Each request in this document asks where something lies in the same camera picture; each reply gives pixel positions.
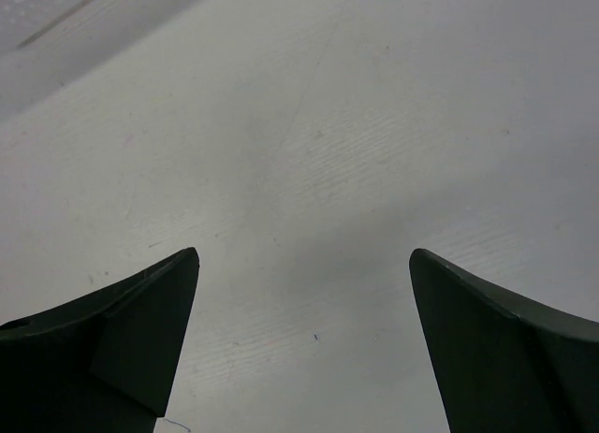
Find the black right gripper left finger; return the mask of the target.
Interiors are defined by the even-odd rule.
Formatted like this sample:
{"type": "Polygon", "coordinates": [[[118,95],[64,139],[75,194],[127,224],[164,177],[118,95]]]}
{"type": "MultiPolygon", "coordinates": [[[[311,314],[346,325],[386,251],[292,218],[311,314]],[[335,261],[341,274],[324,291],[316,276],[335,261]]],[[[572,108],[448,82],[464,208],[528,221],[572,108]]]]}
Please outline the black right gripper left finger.
{"type": "Polygon", "coordinates": [[[151,432],[165,416],[200,264],[193,247],[1,326],[4,432],[151,432]]]}

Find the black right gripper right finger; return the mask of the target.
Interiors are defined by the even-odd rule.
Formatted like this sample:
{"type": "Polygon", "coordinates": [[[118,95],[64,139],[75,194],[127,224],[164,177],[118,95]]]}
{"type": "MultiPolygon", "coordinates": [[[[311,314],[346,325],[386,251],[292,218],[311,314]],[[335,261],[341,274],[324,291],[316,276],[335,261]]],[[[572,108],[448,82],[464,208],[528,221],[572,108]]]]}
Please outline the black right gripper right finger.
{"type": "Polygon", "coordinates": [[[409,269],[451,431],[597,431],[596,322],[425,249],[412,252],[409,269]]]}

